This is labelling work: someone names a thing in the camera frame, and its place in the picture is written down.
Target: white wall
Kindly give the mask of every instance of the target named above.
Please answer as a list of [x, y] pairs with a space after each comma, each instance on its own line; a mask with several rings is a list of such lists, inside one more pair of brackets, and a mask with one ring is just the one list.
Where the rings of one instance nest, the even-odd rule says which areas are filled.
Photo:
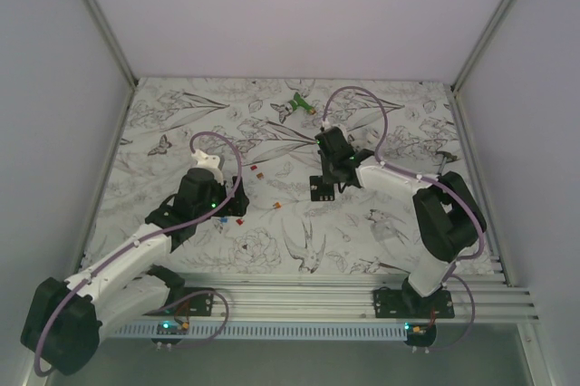
[[138, 75], [454, 82], [499, 0], [99, 0]]
[[0, 0], [0, 384], [35, 287], [64, 277], [129, 90], [81, 0]]
[[580, 2], [517, 0], [460, 98], [568, 384], [580, 379]]

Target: metal frame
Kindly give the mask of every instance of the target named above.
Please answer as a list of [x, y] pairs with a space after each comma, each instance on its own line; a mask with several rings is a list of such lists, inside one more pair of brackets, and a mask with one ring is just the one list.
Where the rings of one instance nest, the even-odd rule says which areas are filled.
[[[207, 339], [221, 325], [221, 319], [196, 321], [183, 334], [160, 333], [166, 320], [141, 320], [121, 327], [111, 338]], [[236, 341], [399, 341], [407, 340], [404, 324], [389, 323], [287, 323], [272, 321], [228, 321], [216, 337]]]
[[135, 96], [136, 89], [130, 89], [125, 96], [125, 101], [122, 105], [122, 110], [120, 112], [119, 117], [117, 118], [116, 126], [115, 126], [115, 134], [111, 140], [111, 144], [107, 149], [107, 153], [105, 154], [104, 164], [101, 168], [101, 173], [97, 178], [97, 188], [93, 194], [91, 204], [89, 207], [89, 212], [87, 213], [85, 219], [82, 222], [81, 226], [81, 234], [80, 239], [83, 240], [82, 243], [79, 243], [77, 249], [72, 254], [72, 263], [69, 267], [69, 275], [75, 274], [79, 267], [81, 266], [82, 255], [84, 253], [84, 249], [87, 247], [87, 244], [92, 239], [92, 234], [94, 233], [97, 216], [99, 213], [99, 208], [101, 207], [102, 198], [105, 194], [105, 189], [107, 187], [107, 182], [109, 180], [109, 176], [111, 174], [112, 166], [115, 161], [115, 157], [117, 156], [117, 150], [119, 149], [119, 145], [121, 142], [121, 136], [125, 127], [125, 121], [127, 120], [127, 116], [129, 115], [129, 108], [133, 102], [133, 98]]
[[554, 369], [555, 361], [546, 354], [547, 345], [543, 342], [539, 324], [519, 324], [517, 330], [532, 382], [536, 386], [563, 384]]
[[125, 80], [129, 83], [132, 89], [135, 89], [138, 79], [135, 77], [135, 74], [131, 70], [129, 62], [121, 49], [121, 45], [117, 41], [117, 37], [115, 36], [114, 32], [112, 31], [107, 19], [102, 12], [101, 8], [99, 7], [99, 3], [97, 0], [82, 0], [84, 5], [87, 8], [87, 11], [91, 15], [92, 20], [95, 23], [95, 26], [101, 33], [102, 40], [107, 44], [109, 51], [111, 51], [111, 55], [114, 61], [119, 66], [121, 73], [125, 77]]
[[517, 285], [517, 277], [513, 272], [514, 267], [512, 266], [512, 261], [509, 260], [509, 252], [506, 248], [501, 247], [498, 229], [493, 224], [493, 222], [497, 220], [491, 211], [488, 193], [485, 190], [485, 183], [481, 177], [482, 171], [480, 169], [481, 166], [478, 161], [477, 152], [473, 146], [473, 139], [468, 133], [469, 128], [467, 125], [466, 117], [463, 113], [463, 110], [461, 109], [461, 105], [458, 101], [456, 93], [451, 93], [450, 89], [447, 89], [447, 96], [449, 100], [449, 106], [451, 108], [451, 113], [453, 114], [453, 119], [455, 120], [459, 143], [461, 149], [463, 150], [463, 156], [468, 167], [473, 194], [475, 199], [478, 201], [479, 206], [481, 207], [481, 212], [483, 213], [484, 217], [488, 222], [491, 222], [491, 224], [488, 225], [488, 231], [486, 232], [486, 239], [488, 241], [489, 249], [493, 255], [499, 257], [499, 260], [502, 263], [502, 269], [506, 275], [507, 284]]
[[[406, 275], [186, 275], [187, 285], [212, 286], [229, 300], [239, 321], [404, 323], [405, 318], [375, 318], [372, 291], [382, 286], [400, 288]], [[498, 270], [493, 275], [464, 275], [472, 290], [477, 323], [537, 323], [537, 313], [526, 288], [507, 287]], [[465, 288], [449, 281], [456, 318], [440, 323], [465, 323], [471, 304]], [[213, 314], [225, 313], [216, 301]]]
[[457, 80], [451, 86], [454, 92], [458, 92], [465, 81], [468, 78], [468, 75], [471, 73], [471, 70], [477, 63], [479, 57], [483, 54], [486, 47], [488, 46], [490, 40], [493, 38], [494, 34], [498, 30], [501, 23], [506, 18], [511, 6], [516, 2], [516, 0], [501, 0], [498, 4], [498, 7], [494, 11], [493, 15], [489, 18], [488, 23], [486, 24], [483, 33], [478, 39], [478, 42], [475, 44], [471, 53], [469, 54], [468, 59], [463, 63], [461, 70], [459, 71]]

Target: floral patterned mat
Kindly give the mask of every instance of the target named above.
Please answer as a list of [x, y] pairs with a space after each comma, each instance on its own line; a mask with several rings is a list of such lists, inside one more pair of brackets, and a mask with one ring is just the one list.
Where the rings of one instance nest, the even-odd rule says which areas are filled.
[[[435, 173], [435, 152], [446, 150], [458, 157], [446, 170], [469, 181], [440, 83], [146, 78], [130, 108], [83, 264], [122, 243], [177, 190], [192, 165], [189, 138], [213, 130], [233, 140], [243, 155], [248, 212], [241, 226], [236, 218], [202, 223], [165, 266], [182, 273], [286, 275], [412, 270], [424, 247], [411, 198], [403, 203], [388, 193], [348, 188], [333, 202], [310, 201], [309, 176], [321, 174], [314, 135], [328, 97], [344, 85], [361, 86], [382, 100], [389, 113], [386, 159]], [[295, 92], [316, 108], [315, 115], [284, 109]], [[382, 133], [374, 100], [343, 92], [331, 109], [330, 120], [345, 125], [355, 145], [374, 149]], [[231, 186], [236, 167], [230, 149], [214, 138], [200, 138], [197, 146], [225, 158]], [[282, 207], [274, 208], [276, 202]], [[488, 250], [475, 262], [464, 261], [459, 271], [492, 273]]]

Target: small green toy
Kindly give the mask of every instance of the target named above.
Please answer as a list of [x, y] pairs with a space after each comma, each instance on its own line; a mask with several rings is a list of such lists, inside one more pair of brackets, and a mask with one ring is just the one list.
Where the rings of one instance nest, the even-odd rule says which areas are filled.
[[270, 106], [278, 111], [280, 116], [280, 123], [284, 123], [286, 118], [292, 114], [294, 111], [298, 110], [298, 107], [302, 107], [306, 110], [308, 114], [316, 114], [316, 109], [304, 100], [300, 93], [294, 93], [294, 98], [283, 105], [277, 105], [271, 103]]

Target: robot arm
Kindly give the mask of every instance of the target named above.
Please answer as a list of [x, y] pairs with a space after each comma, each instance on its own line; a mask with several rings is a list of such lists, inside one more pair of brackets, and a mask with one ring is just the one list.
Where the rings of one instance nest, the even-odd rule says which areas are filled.
[[[409, 278], [403, 283], [406, 303], [413, 306], [441, 288], [441, 283], [460, 252], [478, 239], [476, 228], [463, 208], [448, 194], [421, 180], [383, 167], [370, 150], [356, 152], [339, 127], [331, 127], [316, 136], [323, 166], [323, 183], [384, 191], [409, 201], [412, 198], [425, 251]], [[471, 196], [463, 178], [454, 172], [438, 181], [464, 200], [476, 215], [482, 230], [486, 221]]]
[[[88, 284], [59, 313], [41, 354], [65, 375], [79, 371], [99, 344], [119, 327], [184, 295], [184, 280], [154, 264], [195, 234], [196, 225], [187, 226], [189, 221], [207, 214], [227, 194], [219, 157], [200, 150], [193, 157], [198, 165], [182, 178], [178, 192], [151, 212], [145, 224], [123, 244], [62, 282], [48, 278], [38, 286], [21, 335], [24, 346], [36, 350], [49, 317], [82, 281]], [[215, 216], [242, 217], [248, 204], [240, 180], [234, 197]], [[185, 226], [167, 235], [160, 233], [161, 229], [177, 225]], [[159, 234], [145, 237], [154, 232]], [[111, 261], [121, 250], [125, 253]], [[102, 265], [106, 266], [95, 273]]]

